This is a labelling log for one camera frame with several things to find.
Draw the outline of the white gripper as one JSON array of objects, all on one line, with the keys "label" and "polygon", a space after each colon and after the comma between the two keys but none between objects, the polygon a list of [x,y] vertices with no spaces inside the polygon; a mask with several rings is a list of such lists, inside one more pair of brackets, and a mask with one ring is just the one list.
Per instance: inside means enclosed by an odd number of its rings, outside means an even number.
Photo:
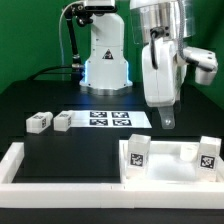
[{"label": "white gripper", "polygon": [[175,127],[172,105],[177,101],[187,66],[196,67],[195,82],[201,85],[210,85],[218,70],[214,52],[195,47],[185,47],[183,52],[187,61],[178,55],[176,41],[162,38],[150,41],[142,50],[145,100],[149,107],[159,107],[163,129]]}]

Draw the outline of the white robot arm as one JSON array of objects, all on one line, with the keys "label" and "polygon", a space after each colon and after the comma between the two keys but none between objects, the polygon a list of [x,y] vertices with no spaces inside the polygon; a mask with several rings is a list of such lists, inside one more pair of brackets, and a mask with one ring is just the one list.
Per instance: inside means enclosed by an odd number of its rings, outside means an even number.
[{"label": "white robot arm", "polygon": [[[116,94],[132,86],[123,56],[124,22],[112,7],[115,0],[84,0],[93,19],[91,55],[85,62],[83,89],[98,95]],[[212,51],[189,47],[192,34],[190,0],[130,0],[134,40],[143,46],[142,75],[145,100],[156,107],[165,129],[175,127],[174,104],[180,99],[188,65],[196,67],[198,84],[212,83],[218,62]]]}]

